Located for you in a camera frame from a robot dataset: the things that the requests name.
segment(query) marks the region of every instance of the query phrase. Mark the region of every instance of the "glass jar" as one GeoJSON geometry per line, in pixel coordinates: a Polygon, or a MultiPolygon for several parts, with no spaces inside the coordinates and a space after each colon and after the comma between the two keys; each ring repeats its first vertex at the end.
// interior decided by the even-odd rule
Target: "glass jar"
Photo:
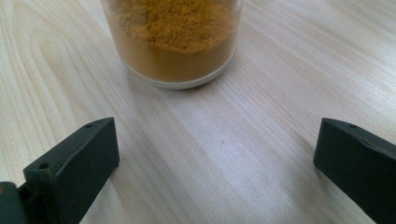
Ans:
{"type": "Polygon", "coordinates": [[[186,89],[216,77],[236,48],[242,0],[102,0],[125,65],[155,86],[186,89]]]}

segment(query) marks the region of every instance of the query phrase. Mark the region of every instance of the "black plastic part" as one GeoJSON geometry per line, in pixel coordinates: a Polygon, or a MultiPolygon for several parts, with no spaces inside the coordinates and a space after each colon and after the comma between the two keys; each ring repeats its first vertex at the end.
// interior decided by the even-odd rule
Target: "black plastic part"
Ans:
{"type": "Polygon", "coordinates": [[[19,198],[14,183],[0,182],[0,223],[27,224],[19,198]]]}
{"type": "Polygon", "coordinates": [[[356,125],[323,119],[314,164],[376,223],[396,223],[396,146],[356,125]]]}
{"type": "Polygon", "coordinates": [[[79,223],[119,162],[114,119],[86,124],[28,165],[18,191],[0,183],[0,223],[79,223]]]}

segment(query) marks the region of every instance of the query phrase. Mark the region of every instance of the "yellow powder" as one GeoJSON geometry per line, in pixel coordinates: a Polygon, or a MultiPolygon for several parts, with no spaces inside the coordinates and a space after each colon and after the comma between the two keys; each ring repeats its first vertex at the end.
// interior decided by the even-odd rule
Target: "yellow powder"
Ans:
{"type": "Polygon", "coordinates": [[[107,20],[121,58],[164,82],[204,77],[235,47],[235,0],[108,0],[107,20]]]}

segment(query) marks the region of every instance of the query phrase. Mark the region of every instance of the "jar base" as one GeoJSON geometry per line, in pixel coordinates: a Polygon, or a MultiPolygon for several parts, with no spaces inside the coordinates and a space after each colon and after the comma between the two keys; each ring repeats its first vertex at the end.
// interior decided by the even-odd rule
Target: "jar base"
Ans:
{"type": "Polygon", "coordinates": [[[217,77],[221,72],[224,71],[230,60],[233,58],[233,54],[231,57],[225,62],[220,68],[218,68],[216,71],[204,76],[200,77],[198,79],[192,80],[192,81],[185,81],[185,82],[164,82],[164,81],[158,81],[154,80],[149,77],[145,77],[141,75],[140,73],[136,72],[128,63],[126,63],[122,58],[122,62],[125,64],[125,66],[128,68],[130,72],[132,72],[134,75],[137,75],[138,77],[142,78],[143,80],[147,81],[152,86],[155,87],[160,87],[168,90],[184,90],[184,89],[189,89],[193,87],[197,87],[200,85],[205,84],[206,82],[211,81],[215,77],[217,77]]]}

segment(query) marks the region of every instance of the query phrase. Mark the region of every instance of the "table surface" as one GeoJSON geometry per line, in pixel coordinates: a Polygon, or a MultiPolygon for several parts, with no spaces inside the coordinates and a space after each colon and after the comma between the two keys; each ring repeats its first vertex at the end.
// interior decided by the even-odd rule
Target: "table surface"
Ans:
{"type": "Polygon", "coordinates": [[[373,223],[312,160],[322,118],[396,143],[396,2],[246,0],[225,72],[132,76],[100,2],[0,1],[0,178],[114,117],[120,167],[82,223],[373,223]]]}

